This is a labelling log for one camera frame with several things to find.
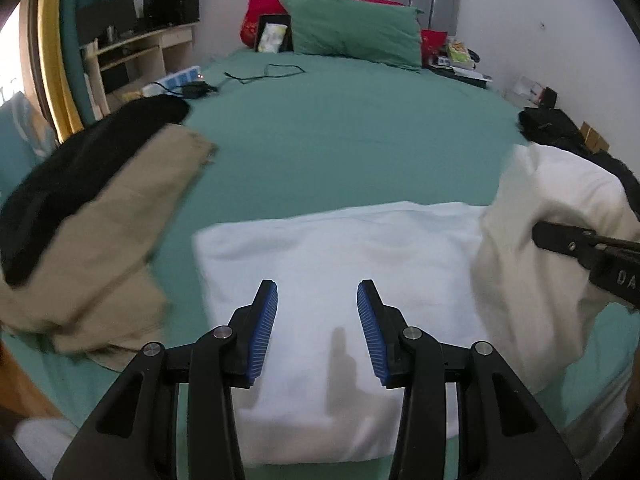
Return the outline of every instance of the pile of clothes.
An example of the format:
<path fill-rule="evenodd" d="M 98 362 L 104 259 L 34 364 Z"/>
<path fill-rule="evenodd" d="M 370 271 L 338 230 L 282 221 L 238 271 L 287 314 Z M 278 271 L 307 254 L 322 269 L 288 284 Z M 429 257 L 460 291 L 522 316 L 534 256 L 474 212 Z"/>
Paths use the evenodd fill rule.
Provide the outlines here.
<path fill-rule="evenodd" d="M 180 98 L 130 102 L 72 136 L 0 210 L 0 322 L 121 370 L 161 340 L 166 298 L 146 268 L 215 146 Z"/>

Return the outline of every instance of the white cloth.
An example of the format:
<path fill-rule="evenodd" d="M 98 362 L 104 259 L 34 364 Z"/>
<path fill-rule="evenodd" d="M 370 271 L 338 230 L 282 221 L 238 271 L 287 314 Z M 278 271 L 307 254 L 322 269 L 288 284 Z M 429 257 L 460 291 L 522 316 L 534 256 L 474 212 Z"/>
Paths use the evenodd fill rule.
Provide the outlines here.
<path fill-rule="evenodd" d="M 547 171 L 552 173 L 545 180 Z M 563 179 L 565 186 L 558 182 Z M 584 210 L 602 214 L 587 216 L 588 222 Z M 570 153 L 517 147 L 481 223 L 484 212 L 461 203 L 402 202 L 220 224 L 194 236 L 211 327 L 249 304 L 262 279 L 278 285 L 262 376 L 251 390 L 234 390 L 245 462 L 356 461 L 393 452 L 402 391 L 385 390 L 373 375 L 356 307 L 363 279 L 374 280 L 383 302 L 399 307 L 408 324 L 441 342 L 469 347 L 494 342 L 499 332 L 498 350 L 528 385 L 540 387 L 580 357 L 593 318 L 609 297 L 591 290 L 587 271 L 569 257 L 532 256 L 536 262 L 543 258 L 542 267 L 527 260 L 531 227 L 543 218 L 562 220 L 637 239 L 638 225 L 630 227 L 629 215 L 638 222 L 622 186 Z M 504 267 L 509 265 L 525 267 L 518 273 Z M 495 280 L 493 286 L 485 279 Z M 552 310 L 536 308 L 550 294 Z M 545 322 L 547 314 L 557 322 Z M 531 329 L 535 337 L 527 337 Z M 569 351 L 549 351 L 564 349 L 563 339 L 577 333 L 581 338 Z M 457 433 L 456 418 L 455 400 L 448 399 L 447 436 Z"/>

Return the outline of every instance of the small black box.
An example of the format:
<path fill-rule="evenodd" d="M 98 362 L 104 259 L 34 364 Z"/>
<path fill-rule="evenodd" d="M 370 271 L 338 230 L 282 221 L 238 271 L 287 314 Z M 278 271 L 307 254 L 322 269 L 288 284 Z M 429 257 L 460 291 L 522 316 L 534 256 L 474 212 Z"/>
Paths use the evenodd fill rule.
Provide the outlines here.
<path fill-rule="evenodd" d="M 151 27 L 171 27 L 200 19 L 200 0 L 143 0 L 143 9 Z"/>

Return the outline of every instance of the power strip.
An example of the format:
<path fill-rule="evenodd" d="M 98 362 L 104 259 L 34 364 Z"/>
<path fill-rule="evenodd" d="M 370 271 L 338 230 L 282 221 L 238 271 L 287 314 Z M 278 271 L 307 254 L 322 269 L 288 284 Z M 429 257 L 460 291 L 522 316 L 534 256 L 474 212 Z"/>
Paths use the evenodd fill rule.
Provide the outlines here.
<path fill-rule="evenodd" d="M 155 82 L 160 83 L 162 86 L 173 90 L 178 86 L 186 85 L 193 81 L 200 79 L 200 67 L 197 65 L 190 66 L 174 74 L 169 74 L 163 78 L 157 79 Z M 153 95 L 165 94 L 166 90 L 160 85 L 149 83 L 142 89 L 142 95 L 144 97 L 151 97 Z"/>

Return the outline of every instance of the desk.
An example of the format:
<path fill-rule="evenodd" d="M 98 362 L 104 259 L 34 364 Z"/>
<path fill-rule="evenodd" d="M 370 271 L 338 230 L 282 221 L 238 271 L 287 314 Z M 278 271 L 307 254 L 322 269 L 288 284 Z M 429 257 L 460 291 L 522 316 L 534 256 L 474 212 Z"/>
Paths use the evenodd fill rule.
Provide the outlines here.
<path fill-rule="evenodd" d="M 124 94 L 142 90 L 152 81 L 190 66 L 194 25 L 153 30 L 102 48 L 98 48 L 98 40 L 83 46 L 82 61 L 89 78 L 96 119 L 117 110 L 124 102 Z M 107 93 L 103 73 L 123 64 L 129 83 Z"/>

